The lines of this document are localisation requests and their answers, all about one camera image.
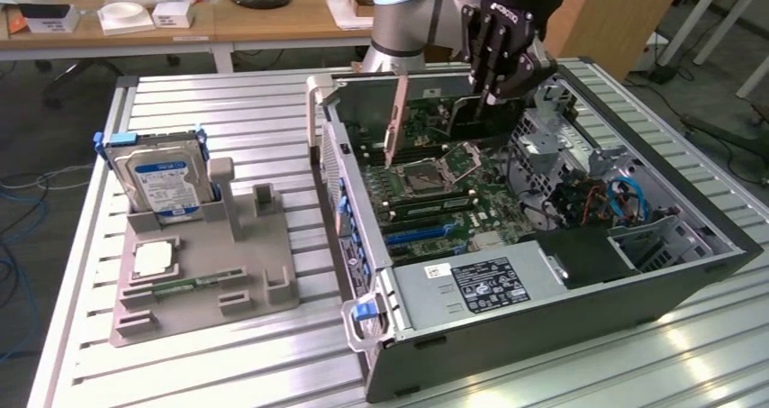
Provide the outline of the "green graphics card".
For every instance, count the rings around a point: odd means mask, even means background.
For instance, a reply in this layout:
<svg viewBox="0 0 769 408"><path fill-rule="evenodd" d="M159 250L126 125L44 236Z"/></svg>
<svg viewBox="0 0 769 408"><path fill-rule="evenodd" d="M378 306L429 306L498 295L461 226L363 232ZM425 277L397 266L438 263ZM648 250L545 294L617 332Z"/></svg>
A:
<svg viewBox="0 0 769 408"><path fill-rule="evenodd" d="M510 135L524 116L525 102L492 104L485 95L409 98L410 78L398 76L390 123L383 141L385 166L402 160L405 149L465 139Z"/></svg>

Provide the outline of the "wooden cabinet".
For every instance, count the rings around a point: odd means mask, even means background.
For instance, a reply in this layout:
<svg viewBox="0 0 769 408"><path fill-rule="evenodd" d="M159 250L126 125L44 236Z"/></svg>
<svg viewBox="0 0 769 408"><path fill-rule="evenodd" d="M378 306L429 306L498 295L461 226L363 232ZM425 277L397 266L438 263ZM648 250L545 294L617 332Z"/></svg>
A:
<svg viewBox="0 0 769 408"><path fill-rule="evenodd" d="M614 77L629 74L673 0L564 0L548 21L546 51L588 57Z"/></svg>

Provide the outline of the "green motherboard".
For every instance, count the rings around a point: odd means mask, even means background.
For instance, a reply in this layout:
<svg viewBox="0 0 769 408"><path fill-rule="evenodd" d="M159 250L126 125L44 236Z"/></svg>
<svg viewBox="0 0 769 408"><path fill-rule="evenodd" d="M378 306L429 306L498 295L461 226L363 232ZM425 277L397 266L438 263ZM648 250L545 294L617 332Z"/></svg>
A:
<svg viewBox="0 0 769 408"><path fill-rule="evenodd" d="M379 227L391 223L389 217L391 208L413 202L390 205L389 202L381 201L390 195L403 195L403 186L395 174L395 168L402 164L390 167L370 166L358 147L363 141L383 141L383 139L375 137L367 129L354 132L351 138L366 193L381 233ZM435 146L441 146L446 154L463 142L466 141L458 140ZM500 231L512 245L537 230L536 224L524 212L526 206L522 204L520 196L513 192L508 178L501 172L502 164L498 150L490 148L482 140L467 142L471 142L479 150L482 166L458 183L450 182L450 185L453 186L451 191L467 190L469 195L466 197L474 199L471 211L441 218L445 224L457 224L455 230L446 237L419 240L395 246L385 244L387 255L397 266L475 252L471 238L478 232ZM443 155L435 159L438 165ZM381 233L381 236L385 242L389 235Z"/></svg>

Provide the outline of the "silver chipset heatsink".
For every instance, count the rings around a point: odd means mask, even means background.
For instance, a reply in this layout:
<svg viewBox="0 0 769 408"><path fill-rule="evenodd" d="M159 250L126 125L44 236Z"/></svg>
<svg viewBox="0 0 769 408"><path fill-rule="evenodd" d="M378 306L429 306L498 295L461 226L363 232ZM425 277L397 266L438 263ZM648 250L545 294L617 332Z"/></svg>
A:
<svg viewBox="0 0 769 408"><path fill-rule="evenodd" d="M509 245L505 236L500 231L478 232L471 238L474 250L496 249Z"/></svg>

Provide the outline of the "black floor stand base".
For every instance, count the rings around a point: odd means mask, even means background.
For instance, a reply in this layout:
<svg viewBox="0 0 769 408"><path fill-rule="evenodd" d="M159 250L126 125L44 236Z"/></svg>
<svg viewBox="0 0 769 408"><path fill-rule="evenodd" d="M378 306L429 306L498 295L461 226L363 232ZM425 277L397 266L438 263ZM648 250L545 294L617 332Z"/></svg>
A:
<svg viewBox="0 0 769 408"><path fill-rule="evenodd" d="M732 131L718 128L692 115L684 114L680 120L688 129L705 133L763 159L769 160L769 131L761 131L756 138L747 138Z"/></svg>

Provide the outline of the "long black expansion slot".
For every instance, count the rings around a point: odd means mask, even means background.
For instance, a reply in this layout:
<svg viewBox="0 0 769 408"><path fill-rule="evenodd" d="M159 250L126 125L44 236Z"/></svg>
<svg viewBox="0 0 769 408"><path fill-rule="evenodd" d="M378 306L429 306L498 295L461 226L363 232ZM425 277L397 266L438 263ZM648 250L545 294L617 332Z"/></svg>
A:
<svg viewBox="0 0 769 408"><path fill-rule="evenodd" d="M381 233L383 235L390 235L399 232L414 231L414 230L423 230L435 227L442 227L445 224L441 218L426 219L422 221L414 222L397 222L389 223L379 227Z"/></svg>

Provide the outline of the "blue expansion slot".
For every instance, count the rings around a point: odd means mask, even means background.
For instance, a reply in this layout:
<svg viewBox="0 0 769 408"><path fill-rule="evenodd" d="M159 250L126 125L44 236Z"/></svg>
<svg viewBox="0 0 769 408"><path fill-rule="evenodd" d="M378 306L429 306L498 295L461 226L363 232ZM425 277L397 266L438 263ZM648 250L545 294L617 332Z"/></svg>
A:
<svg viewBox="0 0 769 408"><path fill-rule="evenodd" d="M446 237L455 230L457 224L449 223L438 227L425 228L415 231L394 233L385 238L387 246L401 245L419 240L431 240L435 238Z"/></svg>

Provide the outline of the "grey power supply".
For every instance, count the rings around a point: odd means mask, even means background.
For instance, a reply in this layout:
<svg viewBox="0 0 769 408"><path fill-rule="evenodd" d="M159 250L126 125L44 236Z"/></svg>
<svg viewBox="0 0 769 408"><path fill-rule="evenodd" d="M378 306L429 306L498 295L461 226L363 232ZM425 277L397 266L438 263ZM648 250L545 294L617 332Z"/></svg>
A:
<svg viewBox="0 0 769 408"><path fill-rule="evenodd" d="M482 249L394 269L411 328L447 328L568 292L562 265L536 241Z"/></svg>

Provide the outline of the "black open PC case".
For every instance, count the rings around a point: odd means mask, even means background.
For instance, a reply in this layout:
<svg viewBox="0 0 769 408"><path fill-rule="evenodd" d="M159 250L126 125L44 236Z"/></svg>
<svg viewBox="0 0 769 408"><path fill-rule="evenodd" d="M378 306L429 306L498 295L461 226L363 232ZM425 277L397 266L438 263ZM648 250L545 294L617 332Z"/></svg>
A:
<svg viewBox="0 0 769 408"><path fill-rule="evenodd" d="M608 224L564 228L549 196L512 189L537 227L514 244L540 243L569 273L568 292L447 328L414 330L394 281L402 266L385 250L351 142L363 129L385 140L398 76L331 72L307 83L307 121L318 128L313 168L342 286L342 327L371 403L658 321L764 251L716 204L718 195L737 195L736 187L602 69L570 61L541 86L561 79L577 96L576 125L600 148L590 159L594 176L585 179L606 183ZM411 100L475 95L461 69L406 76ZM525 108L536 90L516 99ZM474 139L498 150L510 187L512 133ZM370 269L370 288L358 297L343 269L343 237L363 249ZM355 322L353 306L366 302L375 303L378 317Z"/></svg>

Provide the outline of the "hard disk in blue caddy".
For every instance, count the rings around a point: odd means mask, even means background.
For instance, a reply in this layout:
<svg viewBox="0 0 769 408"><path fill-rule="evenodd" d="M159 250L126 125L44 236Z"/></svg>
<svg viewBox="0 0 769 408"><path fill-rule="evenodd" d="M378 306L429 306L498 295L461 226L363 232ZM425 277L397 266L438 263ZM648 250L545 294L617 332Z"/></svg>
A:
<svg viewBox="0 0 769 408"><path fill-rule="evenodd" d="M92 143L120 182L132 212L152 213L159 224L202 217L202 205L218 199L202 128L150 134L98 131Z"/></svg>

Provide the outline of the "black office chair base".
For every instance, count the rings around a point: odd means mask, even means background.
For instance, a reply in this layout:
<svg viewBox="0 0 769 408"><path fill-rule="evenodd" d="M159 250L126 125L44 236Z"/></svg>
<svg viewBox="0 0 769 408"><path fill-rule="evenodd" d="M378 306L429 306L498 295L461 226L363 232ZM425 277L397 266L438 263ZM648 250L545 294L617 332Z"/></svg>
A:
<svg viewBox="0 0 769 408"><path fill-rule="evenodd" d="M75 80L91 68L104 68L115 76L116 86L135 86L139 83L136 76L127 75L107 57L92 57L80 59L44 87L42 91L42 106L47 109L60 109L62 100L55 96L55 92Z"/></svg>

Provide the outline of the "white box with black lid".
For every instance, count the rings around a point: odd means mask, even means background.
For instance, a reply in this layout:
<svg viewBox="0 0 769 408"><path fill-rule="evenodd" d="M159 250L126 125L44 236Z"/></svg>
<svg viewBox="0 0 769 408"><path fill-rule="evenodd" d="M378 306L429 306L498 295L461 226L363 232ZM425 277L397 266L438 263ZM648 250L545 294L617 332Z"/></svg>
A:
<svg viewBox="0 0 769 408"><path fill-rule="evenodd" d="M68 4L19 4L32 33L71 33L79 25L79 10Z"/></svg>

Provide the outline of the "loose green RAM stick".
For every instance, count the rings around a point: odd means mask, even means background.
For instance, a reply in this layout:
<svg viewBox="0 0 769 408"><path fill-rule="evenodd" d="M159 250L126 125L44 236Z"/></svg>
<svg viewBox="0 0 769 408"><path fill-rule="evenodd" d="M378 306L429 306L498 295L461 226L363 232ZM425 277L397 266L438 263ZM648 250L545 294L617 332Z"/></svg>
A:
<svg viewBox="0 0 769 408"><path fill-rule="evenodd" d="M150 288L156 296L176 295L202 288L216 286L226 277L241 277L246 273L241 269L218 272L202 277L191 277L170 282L159 283Z"/></svg>

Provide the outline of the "silver CPU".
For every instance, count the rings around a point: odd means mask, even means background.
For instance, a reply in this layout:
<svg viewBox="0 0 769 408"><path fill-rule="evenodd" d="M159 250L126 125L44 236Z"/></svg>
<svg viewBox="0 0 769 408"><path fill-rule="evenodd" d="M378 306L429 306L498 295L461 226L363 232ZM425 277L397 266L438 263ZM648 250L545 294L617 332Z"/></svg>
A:
<svg viewBox="0 0 769 408"><path fill-rule="evenodd" d="M134 272L140 277L162 274L172 265L174 246L167 241L144 243L138 246Z"/></svg>

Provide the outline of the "grey parts rack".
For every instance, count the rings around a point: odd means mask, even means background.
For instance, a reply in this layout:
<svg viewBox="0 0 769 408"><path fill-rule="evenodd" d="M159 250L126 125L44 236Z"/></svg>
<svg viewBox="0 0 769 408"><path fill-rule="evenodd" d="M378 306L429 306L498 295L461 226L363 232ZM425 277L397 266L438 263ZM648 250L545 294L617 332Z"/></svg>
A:
<svg viewBox="0 0 769 408"><path fill-rule="evenodd" d="M299 305L283 197L270 183L235 195L234 178L233 160L211 159L208 179L220 188L222 197L202 205L198 220L162 225L151 213L127 216L112 346L156 340ZM172 265L162 274L140 277L134 272L138 246L158 241L174 246ZM159 283L235 269L246 274L226 277L216 286L176 295L151 293Z"/></svg>

